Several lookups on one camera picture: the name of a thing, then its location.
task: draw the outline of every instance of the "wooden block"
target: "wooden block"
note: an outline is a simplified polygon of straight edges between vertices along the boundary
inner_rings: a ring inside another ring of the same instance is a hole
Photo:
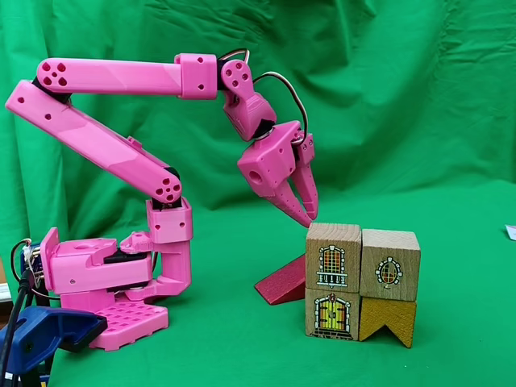
[[[305,297],[305,255],[258,282],[255,289],[269,305],[302,300]]]
[[[331,289],[306,289],[306,334],[325,339],[358,340],[360,295]]]
[[[416,302],[362,297],[360,341],[387,326],[407,347],[412,347]]]
[[[306,287],[358,293],[361,248],[360,226],[312,223],[306,236]]]
[[[360,295],[416,301],[420,261],[415,233],[362,230]]]

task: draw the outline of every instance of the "door illustration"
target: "door illustration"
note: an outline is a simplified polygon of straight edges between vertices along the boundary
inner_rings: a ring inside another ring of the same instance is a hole
[[[349,308],[346,302],[331,293],[315,300],[315,335],[341,336],[349,335]]]

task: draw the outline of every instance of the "pink perforated base plate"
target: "pink perforated base plate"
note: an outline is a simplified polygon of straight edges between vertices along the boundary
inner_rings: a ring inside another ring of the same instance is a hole
[[[169,326],[166,308],[143,302],[116,302],[96,314],[107,317],[107,329],[89,346],[106,351],[116,351],[123,345]]]

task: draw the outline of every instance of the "green backdrop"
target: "green backdrop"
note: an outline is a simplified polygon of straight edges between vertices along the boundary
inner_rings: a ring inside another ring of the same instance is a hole
[[[161,302],[170,328],[118,352],[58,352],[52,387],[513,385],[516,6],[513,0],[0,0],[5,101],[48,56],[170,62],[251,50],[254,75],[297,88],[314,133],[318,221],[415,231],[414,346],[304,335],[304,303],[253,285],[304,251],[306,230],[256,198],[223,100],[77,95],[181,173],[193,205],[193,284]],[[258,90],[280,121],[287,89]],[[146,227],[145,197],[0,110],[0,253]],[[16,289],[9,279],[11,289]]]

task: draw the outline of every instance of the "pink bracket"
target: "pink bracket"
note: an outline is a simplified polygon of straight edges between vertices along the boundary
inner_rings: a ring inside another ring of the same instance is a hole
[[[224,111],[244,141],[253,138],[262,120],[276,123],[276,113],[267,100],[255,92],[251,70],[243,60],[230,60],[222,69],[226,92]]]

